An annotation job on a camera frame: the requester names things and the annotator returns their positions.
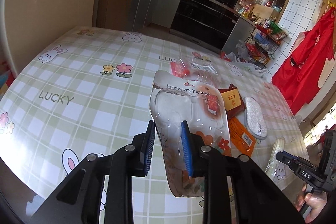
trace yellow label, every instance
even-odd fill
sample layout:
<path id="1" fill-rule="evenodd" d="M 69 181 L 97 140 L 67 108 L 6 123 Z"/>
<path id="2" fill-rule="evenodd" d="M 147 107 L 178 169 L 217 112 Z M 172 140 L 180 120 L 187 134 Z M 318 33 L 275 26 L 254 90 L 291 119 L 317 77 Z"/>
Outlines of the yellow label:
<path id="1" fill-rule="evenodd" d="M 240 96 L 238 89 L 229 90 L 221 94 L 224 100 L 224 107 L 227 111 L 240 106 L 242 103 L 240 101 Z"/>

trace human hand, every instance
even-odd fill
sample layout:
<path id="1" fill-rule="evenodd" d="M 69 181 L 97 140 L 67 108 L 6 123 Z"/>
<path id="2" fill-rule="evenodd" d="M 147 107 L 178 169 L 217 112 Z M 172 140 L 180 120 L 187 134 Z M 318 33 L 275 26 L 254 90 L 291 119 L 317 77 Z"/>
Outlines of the human hand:
<path id="1" fill-rule="evenodd" d="M 305 221 L 306 223 L 312 222 L 322 211 L 324 206 L 327 203 L 327 194 L 325 192 L 322 193 L 308 193 L 306 196 L 305 190 L 306 190 L 307 184 L 304 184 L 302 190 L 298 193 L 298 196 L 296 198 L 295 208 L 300 211 L 303 204 L 306 202 L 309 207 L 311 207 L 310 213 L 307 215 Z"/>

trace screw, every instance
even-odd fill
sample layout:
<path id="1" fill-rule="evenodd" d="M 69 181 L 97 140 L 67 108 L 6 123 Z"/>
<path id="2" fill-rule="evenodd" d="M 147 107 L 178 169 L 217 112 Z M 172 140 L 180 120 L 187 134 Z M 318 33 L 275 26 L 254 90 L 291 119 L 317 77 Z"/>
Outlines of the screw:
<path id="1" fill-rule="evenodd" d="M 246 155 L 240 155 L 239 160 L 241 160 L 243 162 L 248 162 L 250 160 L 250 158 Z"/>
<path id="2" fill-rule="evenodd" d="M 203 145 L 202 147 L 201 147 L 201 150 L 203 151 L 203 152 L 210 152 L 211 151 L 211 147 L 210 146 L 208 146 L 208 145 Z"/>
<path id="3" fill-rule="evenodd" d="M 135 149 L 135 146 L 132 145 L 132 144 L 129 144 L 129 145 L 126 145 L 126 146 L 125 146 L 125 150 L 126 150 L 127 152 L 131 152 L 131 151 L 133 151 L 134 149 Z"/>
<path id="4" fill-rule="evenodd" d="M 89 154 L 86 156 L 87 161 L 94 161 L 97 158 L 95 154 Z"/>

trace table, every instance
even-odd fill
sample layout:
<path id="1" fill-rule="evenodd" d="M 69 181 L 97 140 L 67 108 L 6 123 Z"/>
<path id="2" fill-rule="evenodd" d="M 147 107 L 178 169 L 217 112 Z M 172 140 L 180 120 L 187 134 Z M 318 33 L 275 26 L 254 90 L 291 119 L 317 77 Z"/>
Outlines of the table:
<path id="1" fill-rule="evenodd" d="M 179 44 L 91 27 L 61 36 L 10 86 L 0 102 L 0 157 L 46 198 L 87 154 L 112 154 L 146 131 L 154 74 L 171 72 L 170 62 L 179 55 L 210 59 L 222 77 L 220 88 L 233 83 L 242 97 L 259 102 L 268 137 L 256 145 L 252 159 L 263 170 L 277 136 L 285 137 L 288 152 L 308 159 L 297 123 L 275 86 Z M 239 152 L 233 147 L 232 154 Z M 276 181 L 280 189 L 294 178 L 287 166 L 285 172 L 285 179 Z M 156 137 L 149 175 L 133 178 L 135 223 L 201 223 L 201 200 L 171 194 Z"/>

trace red apron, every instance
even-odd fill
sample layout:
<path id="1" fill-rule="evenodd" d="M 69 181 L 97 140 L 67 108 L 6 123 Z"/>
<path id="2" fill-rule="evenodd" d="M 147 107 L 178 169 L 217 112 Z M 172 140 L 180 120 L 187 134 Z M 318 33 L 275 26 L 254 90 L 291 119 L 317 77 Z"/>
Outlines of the red apron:
<path id="1" fill-rule="evenodd" d="M 299 34 L 303 41 L 272 77 L 294 115 L 312 101 L 335 65 L 334 11 L 331 8 L 311 31 Z"/>

